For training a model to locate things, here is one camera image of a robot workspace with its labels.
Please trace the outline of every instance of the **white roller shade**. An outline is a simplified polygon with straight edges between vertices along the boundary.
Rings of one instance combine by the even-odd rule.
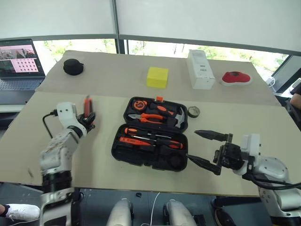
[[[117,0],[119,33],[301,51],[301,0]]]
[[[111,0],[2,0],[0,39],[115,34]]]

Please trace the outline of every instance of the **black toolbox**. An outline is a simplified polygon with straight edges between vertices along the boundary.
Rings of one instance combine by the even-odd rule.
[[[111,150],[115,159],[158,170],[186,168],[188,141],[182,133],[188,123],[184,105],[161,97],[133,97],[123,117],[126,124],[118,128]]]

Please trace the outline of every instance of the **laptop screen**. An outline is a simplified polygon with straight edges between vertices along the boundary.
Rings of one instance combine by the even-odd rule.
[[[0,41],[0,79],[44,76],[31,39]]]

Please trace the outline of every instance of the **beige board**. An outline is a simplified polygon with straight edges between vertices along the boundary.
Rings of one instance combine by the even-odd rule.
[[[39,154],[50,141],[42,124],[42,116],[63,101],[75,103],[81,113],[84,98],[85,95],[36,92],[0,139],[0,181],[40,185]],[[220,176],[216,176],[190,161],[183,171],[172,172],[115,160],[111,155],[111,146],[119,126],[125,123],[123,113],[129,98],[92,98],[97,114],[96,128],[82,140],[80,148],[74,154],[73,186],[198,194],[258,194],[254,184],[242,180],[226,168],[222,169]],[[289,168],[291,180],[300,181],[300,131],[284,108],[177,102],[187,107],[195,105],[201,110],[198,118],[188,118],[189,126],[184,132],[188,138],[189,154],[211,161],[214,151],[223,144],[193,133],[198,129],[233,133],[233,143],[238,145],[244,134],[259,133],[261,154],[281,159]],[[61,131],[62,126],[57,117],[48,117],[46,120],[53,134]]]
[[[84,64],[84,72],[71,76],[63,71],[65,60],[75,58]],[[192,89],[185,58],[133,56],[124,54],[66,51],[49,71],[38,91],[92,94],[113,97],[153,97],[255,105],[277,105],[271,89],[250,62],[209,60],[216,82],[211,90]],[[168,68],[166,89],[146,86],[149,67]],[[220,84],[226,72],[249,74],[253,82],[247,86]]]

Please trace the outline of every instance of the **laptop keyboard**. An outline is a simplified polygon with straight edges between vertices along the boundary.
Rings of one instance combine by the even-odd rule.
[[[35,90],[43,79],[0,80],[0,91]]]

